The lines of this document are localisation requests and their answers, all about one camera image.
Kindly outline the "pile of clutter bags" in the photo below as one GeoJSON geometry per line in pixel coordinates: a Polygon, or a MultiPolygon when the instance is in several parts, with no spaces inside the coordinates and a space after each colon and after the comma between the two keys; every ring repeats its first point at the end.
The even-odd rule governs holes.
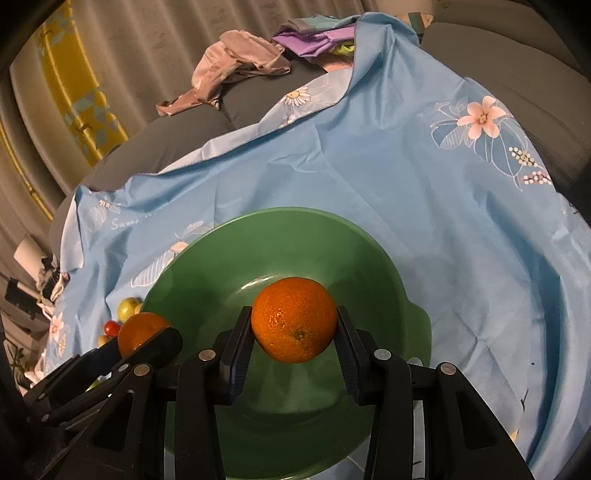
{"type": "Polygon", "coordinates": [[[62,272],[55,256],[43,257],[37,274],[36,288],[41,298],[54,304],[69,283],[70,276],[62,272]]]}

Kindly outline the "orange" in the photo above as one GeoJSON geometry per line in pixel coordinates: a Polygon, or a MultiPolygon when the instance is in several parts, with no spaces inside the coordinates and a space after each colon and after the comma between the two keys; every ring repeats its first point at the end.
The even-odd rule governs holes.
{"type": "Polygon", "coordinates": [[[260,347],[271,358],[304,363],[331,344],[338,309],[322,284],[290,277],[260,291],[252,304],[250,323],[260,347]]]}
{"type": "Polygon", "coordinates": [[[163,317],[151,313],[140,312],[132,315],[120,328],[117,335],[117,346],[122,358],[129,357],[151,337],[170,326],[163,317]]]}

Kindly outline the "yellow patterned curtain panel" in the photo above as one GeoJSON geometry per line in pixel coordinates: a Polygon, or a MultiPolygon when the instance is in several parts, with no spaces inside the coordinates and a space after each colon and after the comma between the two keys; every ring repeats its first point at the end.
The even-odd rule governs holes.
{"type": "Polygon", "coordinates": [[[85,53],[73,4],[63,2],[35,33],[41,69],[68,134],[95,165],[128,140],[85,53]]]}

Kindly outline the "oval green fruit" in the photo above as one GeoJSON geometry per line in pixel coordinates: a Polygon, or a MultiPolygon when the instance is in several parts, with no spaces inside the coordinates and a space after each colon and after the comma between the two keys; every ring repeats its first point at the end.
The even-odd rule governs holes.
{"type": "Polygon", "coordinates": [[[89,390],[91,390],[91,389],[93,389],[93,388],[97,387],[98,385],[100,385],[100,383],[101,383],[101,381],[100,381],[100,380],[98,380],[98,379],[97,379],[97,380],[95,380],[95,381],[94,381],[94,382],[93,382],[93,383],[92,383],[92,384],[91,384],[91,385],[90,385],[90,386],[87,388],[87,391],[89,391],[89,390]]]}

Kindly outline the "red cherry tomato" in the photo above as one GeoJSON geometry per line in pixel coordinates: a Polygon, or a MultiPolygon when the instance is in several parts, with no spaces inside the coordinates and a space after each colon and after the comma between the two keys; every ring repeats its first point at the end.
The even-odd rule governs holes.
{"type": "Polygon", "coordinates": [[[121,324],[113,320],[107,321],[103,327],[104,334],[109,338],[116,338],[120,329],[121,324]]]}

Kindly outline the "white paper roll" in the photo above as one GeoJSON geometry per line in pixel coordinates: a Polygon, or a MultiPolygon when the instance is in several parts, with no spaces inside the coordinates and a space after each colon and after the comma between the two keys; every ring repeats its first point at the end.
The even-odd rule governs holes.
{"type": "Polygon", "coordinates": [[[33,278],[36,278],[42,267],[45,254],[37,243],[25,236],[14,251],[14,260],[33,278]]]}

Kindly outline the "small tan round fruit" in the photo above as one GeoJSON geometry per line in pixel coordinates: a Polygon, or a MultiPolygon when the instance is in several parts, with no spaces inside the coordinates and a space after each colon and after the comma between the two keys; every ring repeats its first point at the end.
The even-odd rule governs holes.
{"type": "Polygon", "coordinates": [[[110,341],[110,338],[107,335],[100,335],[97,339],[97,346],[102,347],[106,343],[110,341]]]}

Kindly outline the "light blue floral cloth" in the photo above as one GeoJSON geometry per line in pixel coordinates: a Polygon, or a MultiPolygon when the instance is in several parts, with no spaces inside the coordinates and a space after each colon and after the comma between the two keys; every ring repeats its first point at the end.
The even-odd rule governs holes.
{"type": "Polygon", "coordinates": [[[213,227],[287,206],[382,246],[430,318],[432,361],[456,363],[533,474],[555,477],[590,425],[590,229],[505,103],[384,14],[360,18],[353,67],[259,123],[114,191],[75,192],[46,369],[92,349],[117,305],[213,227]]]}

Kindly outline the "purple folded cloth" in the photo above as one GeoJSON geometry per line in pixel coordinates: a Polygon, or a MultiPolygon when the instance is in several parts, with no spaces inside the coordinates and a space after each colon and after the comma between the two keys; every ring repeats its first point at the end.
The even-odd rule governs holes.
{"type": "Polygon", "coordinates": [[[343,19],[325,15],[291,18],[277,28],[271,39],[304,59],[327,53],[353,57],[358,19],[356,15],[343,19]]]}

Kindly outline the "pink crumpled garment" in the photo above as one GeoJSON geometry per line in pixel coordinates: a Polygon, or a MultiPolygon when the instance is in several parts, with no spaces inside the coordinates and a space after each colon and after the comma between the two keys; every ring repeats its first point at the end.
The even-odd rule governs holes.
{"type": "Polygon", "coordinates": [[[193,70],[190,89],[171,101],[158,103],[159,116],[173,116],[199,105],[219,109],[225,84],[238,83],[256,76],[280,76],[290,73],[290,61],[284,49],[245,30],[228,30],[207,47],[193,70]]]}

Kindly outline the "round green fruit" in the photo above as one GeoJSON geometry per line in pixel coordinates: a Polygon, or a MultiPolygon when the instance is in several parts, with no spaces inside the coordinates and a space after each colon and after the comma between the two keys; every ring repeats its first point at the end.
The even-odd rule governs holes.
{"type": "Polygon", "coordinates": [[[128,297],[123,299],[117,308],[117,319],[121,323],[125,323],[130,317],[137,314],[141,310],[142,302],[137,298],[128,297]]]}

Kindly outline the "green plastic bowl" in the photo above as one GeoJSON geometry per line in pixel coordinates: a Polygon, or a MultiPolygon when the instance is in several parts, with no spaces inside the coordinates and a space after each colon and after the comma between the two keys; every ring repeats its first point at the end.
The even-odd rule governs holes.
{"type": "Polygon", "coordinates": [[[211,347],[254,313],[254,342],[242,394],[216,411],[230,479],[304,479],[349,473],[367,440],[373,410],[346,392],[338,354],[325,339],[325,313],[344,307],[377,345],[429,362],[428,315],[413,304],[380,244],[341,217],[304,208],[263,210],[201,236],[167,266],[143,308],[181,334],[181,360],[211,347]]]}

